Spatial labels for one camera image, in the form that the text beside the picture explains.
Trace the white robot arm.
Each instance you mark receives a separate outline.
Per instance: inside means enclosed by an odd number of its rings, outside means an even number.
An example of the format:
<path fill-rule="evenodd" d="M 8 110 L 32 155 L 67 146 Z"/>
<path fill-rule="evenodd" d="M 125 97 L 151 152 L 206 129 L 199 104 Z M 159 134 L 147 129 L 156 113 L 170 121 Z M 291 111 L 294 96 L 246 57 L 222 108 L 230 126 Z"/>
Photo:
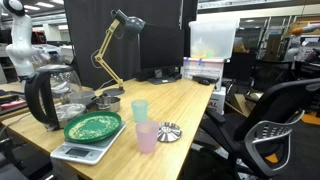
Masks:
<path fill-rule="evenodd" d="M 31 45 L 32 20 L 20 0 L 0 0 L 0 5 L 13 18 L 12 43 L 6 47 L 6 52 L 15 67 L 18 80 L 22 82 L 34 72 L 31 62 L 34 54 Z"/>

